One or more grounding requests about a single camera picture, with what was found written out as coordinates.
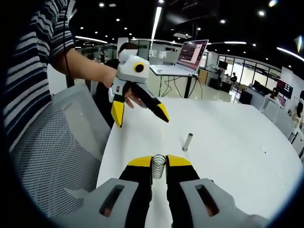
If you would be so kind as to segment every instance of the black ceiling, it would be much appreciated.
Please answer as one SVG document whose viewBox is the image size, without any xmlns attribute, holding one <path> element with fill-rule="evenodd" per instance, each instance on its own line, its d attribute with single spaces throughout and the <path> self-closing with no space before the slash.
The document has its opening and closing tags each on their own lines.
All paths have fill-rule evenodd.
<svg viewBox="0 0 304 228">
<path fill-rule="evenodd" d="M 291 70 L 304 79 L 304 62 L 276 49 L 282 47 L 297 53 L 295 39 L 304 35 L 300 3 L 278 0 L 270 8 L 269 1 L 164 0 L 160 4 L 158 0 L 76 0 L 77 13 L 71 19 L 70 27 L 77 36 L 109 43 L 117 42 L 119 37 L 151 38 L 156 7 L 161 6 L 163 10 L 155 39 L 182 43 L 186 39 L 177 40 L 173 35 L 176 32 L 192 35 L 194 31 L 196 39 L 209 39 L 211 43 L 245 41 L 246 45 L 209 45 L 208 50 L 216 49 L 221 54 L 256 59 L 278 68 L 291 65 Z M 99 7 L 100 2 L 104 3 L 103 8 Z M 185 9 L 185 2 L 194 7 Z M 111 3 L 115 3 L 116 7 L 110 8 Z M 266 15 L 259 16 L 259 10 L 264 10 Z M 304 57 L 303 50 L 298 54 Z"/>
</svg>

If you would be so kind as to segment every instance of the hand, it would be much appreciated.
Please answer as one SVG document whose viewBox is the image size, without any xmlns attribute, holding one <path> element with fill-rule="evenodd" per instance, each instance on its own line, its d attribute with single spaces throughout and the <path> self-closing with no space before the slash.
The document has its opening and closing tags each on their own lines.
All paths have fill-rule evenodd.
<svg viewBox="0 0 304 228">
<path fill-rule="evenodd" d="M 110 88 L 113 84 L 114 79 L 116 78 L 116 70 L 114 68 L 111 68 L 109 66 L 104 66 L 105 70 L 105 77 L 103 80 L 103 84 L 107 87 Z M 137 103 L 140 107 L 144 107 L 143 103 L 141 100 L 136 97 L 132 91 L 129 89 L 129 91 L 125 94 L 125 102 L 130 108 L 134 108 L 134 105 L 132 104 L 131 100 L 133 100 L 135 103 Z"/>
</svg>

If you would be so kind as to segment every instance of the striped shirt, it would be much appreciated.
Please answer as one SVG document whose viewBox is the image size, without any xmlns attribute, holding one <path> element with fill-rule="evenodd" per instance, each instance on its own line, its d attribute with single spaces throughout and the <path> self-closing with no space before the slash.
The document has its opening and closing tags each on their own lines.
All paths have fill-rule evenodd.
<svg viewBox="0 0 304 228">
<path fill-rule="evenodd" d="M 52 100 L 48 89 L 48 64 L 64 47 L 70 49 L 74 45 L 66 12 L 67 0 L 46 0 L 33 15 L 12 55 L 3 110 L 10 152 Z"/>
</svg>

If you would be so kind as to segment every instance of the metal cylinder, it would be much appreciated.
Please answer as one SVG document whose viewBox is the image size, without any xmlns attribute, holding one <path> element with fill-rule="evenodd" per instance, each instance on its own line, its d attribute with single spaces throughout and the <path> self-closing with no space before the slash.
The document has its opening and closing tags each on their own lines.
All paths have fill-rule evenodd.
<svg viewBox="0 0 304 228">
<path fill-rule="evenodd" d="M 186 140 L 184 146 L 181 148 L 183 151 L 187 151 L 188 150 L 189 144 L 190 144 L 190 142 L 192 140 L 192 136 L 193 136 L 192 133 L 188 134 L 187 140 Z"/>
<path fill-rule="evenodd" d="M 163 155 L 157 154 L 153 157 L 152 176 L 154 179 L 160 179 L 162 177 L 165 164 L 166 158 Z"/>
</svg>

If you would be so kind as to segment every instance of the black chair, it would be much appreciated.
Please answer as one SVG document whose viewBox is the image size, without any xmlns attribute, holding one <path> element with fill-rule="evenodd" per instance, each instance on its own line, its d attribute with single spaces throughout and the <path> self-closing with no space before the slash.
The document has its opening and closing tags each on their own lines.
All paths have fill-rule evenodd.
<svg viewBox="0 0 304 228">
<path fill-rule="evenodd" d="M 209 87 L 220 90 L 220 81 L 215 78 L 211 78 L 209 81 Z"/>
<path fill-rule="evenodd" d="M 231 89 L 231 84 L 227 83 L 227 82 L 222 82 L 222 86 L 221 86 L 221 90 L 229 93 Z"/>
<path fill-rule="evenodd" d="M 239 98 L 239 102 L 245 105 L 249 105 L 251 103 L 252 94 L 242 90 L 241 97 Z"/>
</svg>

